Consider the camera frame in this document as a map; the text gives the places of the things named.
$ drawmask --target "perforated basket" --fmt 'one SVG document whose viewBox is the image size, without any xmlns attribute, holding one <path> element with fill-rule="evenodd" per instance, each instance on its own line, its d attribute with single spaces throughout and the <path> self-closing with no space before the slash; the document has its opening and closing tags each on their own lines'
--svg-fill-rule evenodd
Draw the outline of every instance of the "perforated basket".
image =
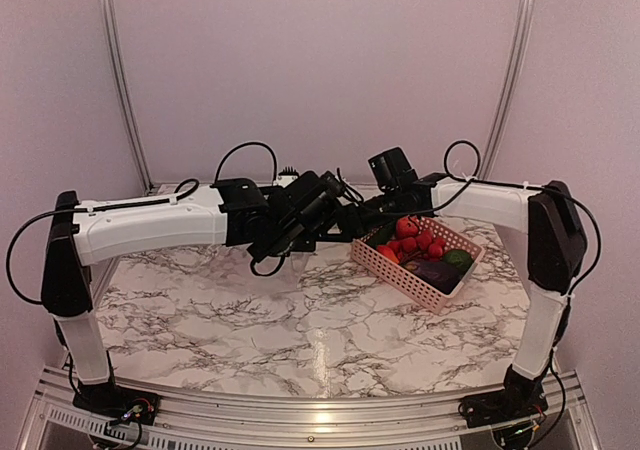
<svg viewBox="0 0 640 450">
<path fill-rule="evenodd" d="M 459 248 L 469 252 L 473 258 L 473 265 L 449 295 L 440 292 L 437 288 L 416 277 L 400 265 L 393 263 L 376 249 L 367 245 L 366 242 L 375 232 L 353 243 L 351 247 L 351 258 L 366 267 L 374 275 L 400 290 L 416 303 L 431 310 L 433 313 L 439 313 L 458 295 L 471 273 L 473 273 L 476 265 L 482 260 L 482 257 L 484 257 L 484 248 L 432 218 L 420 218 L 417 220 L 419 221 L 420 231 L 428 228 L 434 237 L 444 238 L 447 242 L 444 247 L 445 251 L 451 250 L 452 248 Z"/>
</svg>

